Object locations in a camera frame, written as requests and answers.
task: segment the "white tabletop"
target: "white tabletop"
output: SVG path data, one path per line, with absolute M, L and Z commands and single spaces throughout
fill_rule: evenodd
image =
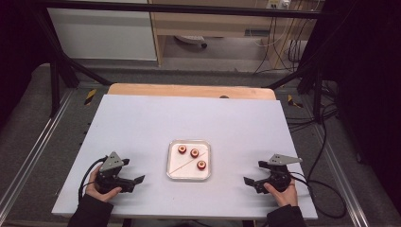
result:
M 175 139 L 210 144 L 211 175 L 178 182 L 166 174 L 168 146 Z M 119 174 L 146 175 L 133 193 L 111 200 L 118 218 L 266 218 L 277 208 L 270 194 L 256 194 L 243 177 L 266 179 L 258 167 L 274 153 L 297 157 L 279 101 L 172 96 L 105 95 L 52 213 L 72 216 L 87 168 L 116 151 L 131 159 Z M 290 171 L 303 173 L 299 164 Z M 304 218 L 317 218 L 307 189 L 296 183 Z

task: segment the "black curtain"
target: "black curtain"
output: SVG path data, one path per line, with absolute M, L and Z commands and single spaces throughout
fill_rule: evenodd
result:
M 342 0 L 326 3 L 346 20 L 335 48 L 325 54 L 323 77 L 339 84 L 340 117 L 401 214 L 401 1 L 359 0 L 352 11 Z M 317 24 L 304 61 L 335 26 Z
M 0 1 L 0 127 L 20 101 L 32 71 L 50 62 L 41 32 L 32 29 L 21 4 L 15 0 Z

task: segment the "metal bracket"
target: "metal bracket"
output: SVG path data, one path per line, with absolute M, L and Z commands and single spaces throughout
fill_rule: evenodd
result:
M 302 158 L 289 157 L 282 154 L 274 154 L 269 160 L 268 164 L 272 166 L 283 166 L 293 163 L 301 163 Z
M 124 162 L 120 159 L 115 151 L 113 151 L 110 156 L 106 159 L 106 161 L 101 166 L 99 172 L 104 172 L 110 169 L 114 169 L 117 167 L 121 167 L 124 165 Z

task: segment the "white cabinet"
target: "white cabinet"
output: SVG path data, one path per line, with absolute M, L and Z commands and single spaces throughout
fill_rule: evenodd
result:
M 49 9 L 49 14 L 61 46 L 71 58 L 156 61 L 148 12 Z

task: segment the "orange ring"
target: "orange ring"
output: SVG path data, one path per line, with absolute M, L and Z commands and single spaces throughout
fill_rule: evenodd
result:
M 204 161 L 198 161 L 197 166 L 198 166 L 198 169 L 199 169 L 199 170 L 204 170 L 204 169 L 206 169 L 206 163 L 205 163 Z
M 178 152 L 179 152 L 180 154 L 184 154 L 184 153 L 186 152 L 186 146 L 185 146 L 185 145 L 180 145 L 180 146 L 178 147 Z
M 191 156 L 192 156 L 192 158 L 198 158 L 198 155 L 200 155 L 200 152 L 199 152 L 196 148 L 193 148 L 193 149 L 191 150 Z

